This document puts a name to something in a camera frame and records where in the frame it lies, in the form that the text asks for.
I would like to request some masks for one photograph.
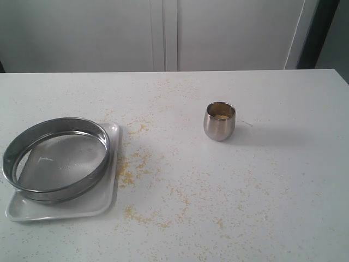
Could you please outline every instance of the dark door frame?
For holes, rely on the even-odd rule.
[[[339,0],[319,0],[297,69],[314,69]]]

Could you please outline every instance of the white tabletop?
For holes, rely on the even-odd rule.
[[[117,197],[97,217],[14,223],[0,261],[347,261],[349,86],[334,70],[0,74],[0,151],[50,118],[122,126]],[[237,110],[232,139],[206,106]]]

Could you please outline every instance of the cabinet door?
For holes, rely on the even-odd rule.
[[[178,69],[296,66],[317,0],[178,0]]]
[[[161,0],[3,0],[7,72],[163,71]]]

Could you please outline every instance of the white ceramic tray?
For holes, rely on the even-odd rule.
[[[100,124],[111,140],[110,166],[103,178],[85,194],[67,202],[45,205],[28,200],[15,192],[6,209],[6,217],[15,222],[74,217],[90,217],[103,213],[112,201],[120,127],[114,123]]]

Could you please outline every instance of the metal tumbler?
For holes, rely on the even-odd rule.
[[[235,108],[225,102],[213,102],[206,108],[203,129],[206,135],[215,140],[229,138],[235,129]]]

